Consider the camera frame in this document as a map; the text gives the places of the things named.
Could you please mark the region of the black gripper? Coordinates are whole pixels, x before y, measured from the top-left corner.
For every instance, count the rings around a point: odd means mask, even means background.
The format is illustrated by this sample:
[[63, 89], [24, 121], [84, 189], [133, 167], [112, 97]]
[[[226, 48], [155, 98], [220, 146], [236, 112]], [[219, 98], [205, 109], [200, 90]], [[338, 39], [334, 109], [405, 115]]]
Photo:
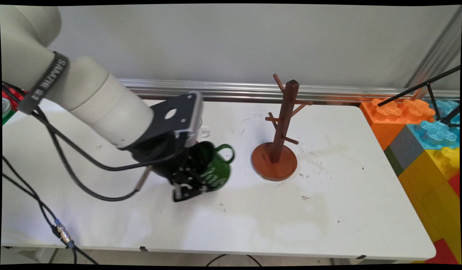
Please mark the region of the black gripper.
[[187, 201], [208, 192], [203, 173], [208, 166], [208, 150], [197, 148], [197, 140], [188, 133], [167, 131], [152, 137], [144, 134], [130, 145], [132, 157], [140, 162], [152, 162], [154, 172], [173, 185], [173, 202]]

